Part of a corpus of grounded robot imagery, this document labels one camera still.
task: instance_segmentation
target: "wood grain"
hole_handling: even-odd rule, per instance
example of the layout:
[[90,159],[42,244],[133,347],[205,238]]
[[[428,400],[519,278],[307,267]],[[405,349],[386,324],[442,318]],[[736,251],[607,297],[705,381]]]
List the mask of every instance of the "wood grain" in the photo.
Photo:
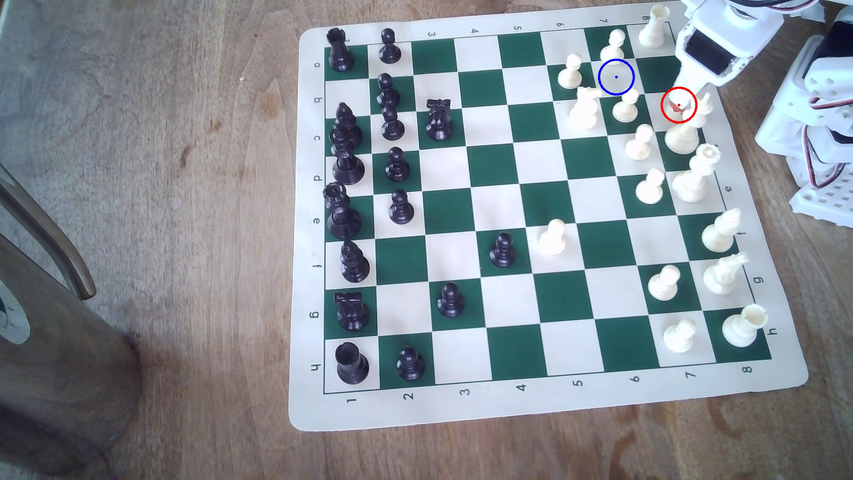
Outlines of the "wood grain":
[[[9,0],[0,161],[72,239],[88,305],[136,339],[136,422],[90,477],[847,477],[853,231],[793,214],[753,135],[820,25],[722,89],[809,365],[798,389],[313,434],[287,420],[299,35],[588,0]],[[3,233],[50,259],[8,217]],[[5,477],[26,474],[8,469]]]

